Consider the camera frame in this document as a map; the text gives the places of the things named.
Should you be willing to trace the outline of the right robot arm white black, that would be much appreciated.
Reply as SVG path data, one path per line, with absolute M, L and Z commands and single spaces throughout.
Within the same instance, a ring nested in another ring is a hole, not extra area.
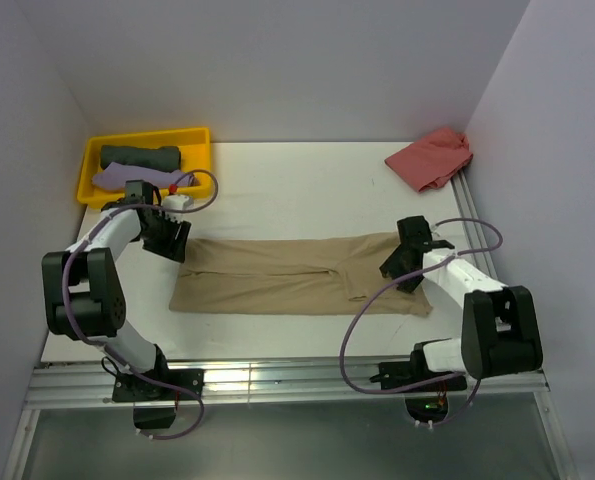
M 537 371 L 543 350 L 530 291 L 485 274 L 442 238 L 423 216 L 397 222 L 399 245 L 380 266 L 396 289 L 411 294 L 428 280 L 461 308 L 461 334 L 414 346 L 409 360 L 412 383 L 429 390 L 444 375 L 476 380 Z

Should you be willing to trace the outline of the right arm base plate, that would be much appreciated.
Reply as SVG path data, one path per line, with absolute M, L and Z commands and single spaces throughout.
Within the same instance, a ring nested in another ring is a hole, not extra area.
M 370 378 L 370 382 L 378 384 L 381 390 L 389 390 L 431 379 L 435 381 L 445 375 L 449 375 L 449 372 L 431 372 L 426 367 L 414 366 L 411 361 L 381 362 L 378 364 L 378 373 Z M 410 389 L 410 392 L 458 392 L 466 389 L 466 377 L 458 375 L 447 380 L 435 381 L 434 383 Z

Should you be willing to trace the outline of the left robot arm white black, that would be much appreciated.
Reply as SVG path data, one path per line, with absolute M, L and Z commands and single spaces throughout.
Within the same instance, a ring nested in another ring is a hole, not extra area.
M 100 350 L 149 399 L 168 394 L 172 375 L 160 347 L 127 320 L 116 261 L 140 242 L 147 252 L 183 262 L 191 223 L 181 214 L 193 206 L 190 196 L 162 197 L 154 185 L 130 181 L 125 196 L 107 203 L 81 240 L 41 262 L 49 331 Z

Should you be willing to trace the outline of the beige t shirt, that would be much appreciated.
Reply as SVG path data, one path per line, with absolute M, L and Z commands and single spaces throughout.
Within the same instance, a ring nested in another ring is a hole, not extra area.
M 394 233 L 305 240 L 191 239 L 170 310 L 244 315 L 354 315 L 387 283 Z

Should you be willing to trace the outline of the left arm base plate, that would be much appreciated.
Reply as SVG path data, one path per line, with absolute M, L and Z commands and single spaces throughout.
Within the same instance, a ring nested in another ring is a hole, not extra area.
M 154 377 L 155 384 L 135 374 L 118 374 L 111 400 L 133 406 L 133 424 L 141 430 L 156 432 L 169 429 L 177 417 L 181 401 L 200 398 L 203 390 L 202 369 L 173 369 Z

